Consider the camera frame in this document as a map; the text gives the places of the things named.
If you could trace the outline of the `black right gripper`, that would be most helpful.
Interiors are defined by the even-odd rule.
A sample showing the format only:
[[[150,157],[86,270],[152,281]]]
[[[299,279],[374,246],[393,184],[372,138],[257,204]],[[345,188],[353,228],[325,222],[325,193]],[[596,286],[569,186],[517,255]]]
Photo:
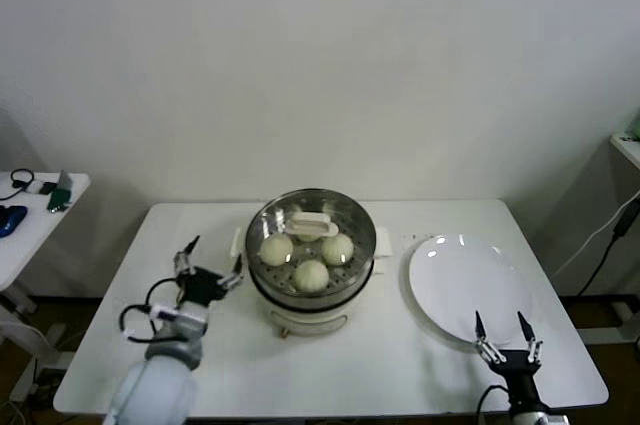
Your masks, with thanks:
[[[475,347],[491,370],[501,376],[506,383],[509,396],[510,413],[544,412],[534,376],[540,368],[540,355],[543,345],[538,340],[531,324],[518,311],[517,317],[527,343],[527,350],[499,350],[486,335],[484,323],[478,311],[475,311]]]

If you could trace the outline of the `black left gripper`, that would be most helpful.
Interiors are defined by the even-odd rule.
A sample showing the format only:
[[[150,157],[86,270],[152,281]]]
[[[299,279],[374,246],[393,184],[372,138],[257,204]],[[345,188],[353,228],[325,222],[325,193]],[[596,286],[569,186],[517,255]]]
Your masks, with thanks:
[[[190,256],[194,251],[199,235],[196,235],[173,258],[174,273],[179,277],[181,297],[179,303],[192,302],[200,306],[209,306],[213,301],[226,297],[226,291],[236,288],[243,280],[242,256],[233,260],[231,272],[225,276],[191,264]]]

